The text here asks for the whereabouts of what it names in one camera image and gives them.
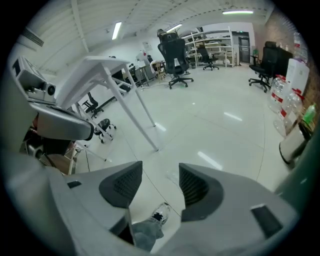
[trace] white floor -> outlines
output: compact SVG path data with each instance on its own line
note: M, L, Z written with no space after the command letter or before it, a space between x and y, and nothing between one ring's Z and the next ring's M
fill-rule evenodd
M179 228L185 208L179 188L179 163L215 168L251 178L271 191L288 175L279 154L283 139L273 126L276 118L267 106L266 94L249 78L257 75L247 66L221 67L220 70L190 69L194 82L188 88L154 82L141 96L156 127L152 127L135 94L126 96L130 109L159 147L155 152L117 101L110 103L96 121L108 118L117 126L113 141L101 144L96 136L90 149L100 159L87 154L90 171L130 161L143 161L140 188L130 205L132 221L150 216L160 203L168 202L173 211L163 226L164 237L157 240L156 252ZM86 154L78 157L76 171L87 172Z

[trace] sneaker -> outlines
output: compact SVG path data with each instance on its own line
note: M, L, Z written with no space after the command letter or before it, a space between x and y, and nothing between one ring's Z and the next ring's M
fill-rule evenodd
M154 210L152 218L160 221L161 225L164 225L169 218L170 212L171 206L166 202L163 202L158 206L156 210Z

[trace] door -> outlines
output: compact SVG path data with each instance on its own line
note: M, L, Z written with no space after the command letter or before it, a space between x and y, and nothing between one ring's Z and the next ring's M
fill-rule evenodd
M250 63L250 42L248 37L239 37L239 60Z

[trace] white table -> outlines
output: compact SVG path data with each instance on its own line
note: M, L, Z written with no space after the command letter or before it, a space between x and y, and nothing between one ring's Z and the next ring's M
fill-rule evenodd
M85 115L107 138L108 134L103 131L100 126L98 126L89 115L87 115L81 107L79 107L78 101L81 100L88 92L90 92L95 86L102 85L106 88L110 89L115 96L115 98L119 101L120 105L127 113L129 118L135 124L135 126L139 129L145 139L151 144L155 151L158 151L157 146L142 128L138 120L135 118L129 107L127 106L124 98L122 97L120 92L126 92L119 88L119 86L127 85L133 90L137 97L139 98L147 116L149 117L152 125L155 127L155 122L153 121L145 103L143 102L139 91L137 90L137 86L129 72L127 64L130 62L118 58L110 58L103 56L86 56L75 68L73 73L65 82L64 86L61 88L59 94L57 95L57 105L68 109L73 104L76 105L78 112L81 112ZM112 77L112 74L124 69L127 77L130 80L130 83L126 83L120 81L116 78Z

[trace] ceiling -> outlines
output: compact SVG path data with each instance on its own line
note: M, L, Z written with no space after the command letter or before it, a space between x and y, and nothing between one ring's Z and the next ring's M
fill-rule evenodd
M263 22L268 0L51 0L29 23L43 41L32 60L41 70L56 74L79 57L111 41L183 24L184 30L213 23ZM223 15L225 10L253 10L253 15Z

